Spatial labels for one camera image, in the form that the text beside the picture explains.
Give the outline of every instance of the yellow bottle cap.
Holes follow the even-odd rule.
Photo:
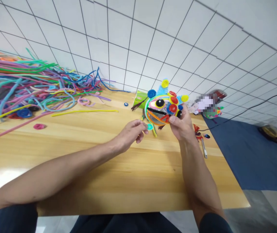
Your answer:
[[[183,102],[187,102],[188,99],[189,99],[189,96],[188,96],[188,95],[182,95],[182,97],[181,97],[181,100],[182,100]]]
[[[169,86],[169,81],[167,79],[163,80],[161,86],[162,88],[167,88]]]

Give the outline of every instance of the blue floor mat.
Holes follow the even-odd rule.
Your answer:
[[[209,128],[227,119],[206,119]],[[230,120],[211,132],[242,189],[277,191],[277,144],[257,126]]]

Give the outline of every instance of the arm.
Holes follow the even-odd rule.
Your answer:
[[[0,188],[0,209],[15,204],[44,200],[115,156],[140,143],[147,125],[140,120],[129,122],[111,141],[93,148],[44,162]]]
[[[216,213],[225,218],[216,184],[205,164],[187,107],[184,105],[180,119],[171,116],[169,122],[180,144],[183,178],[197,226],[206,213]]]

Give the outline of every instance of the wooden table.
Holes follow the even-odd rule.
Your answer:
[[[117,112],[73,113],[42,117],[18,130],[0,137],[0,187],[32,167],[52,158],[93,147],[116,136],[124,125],[140,118],[142,110],[130,110],[134,94],[105,90],[111,98],[94,109],[116,109]],[[74,110],[88,107],[76,105]],[[207,126],[202,116],[192,115],[201,129]],[[8,119],[0,123],[0,133],[23,122]],[[35,123],[47,128],[35,130]],[[205,160],[218,187],[223,208],[249,207],[237,180],[222,152],[211,136],[205,139]],[[182,178],[179,144],[170,127],[146,135],[124,154],[103,164],[38,205],[42,216],[113,214],[190,209]]]

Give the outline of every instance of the person's left hand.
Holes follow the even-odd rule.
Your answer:
[[[130,121],[123,130],[112,140],[119,148],[119,152],[126,152],[132,143],[140,143],[144,134],[148,134],[147,125],[141,120]]]

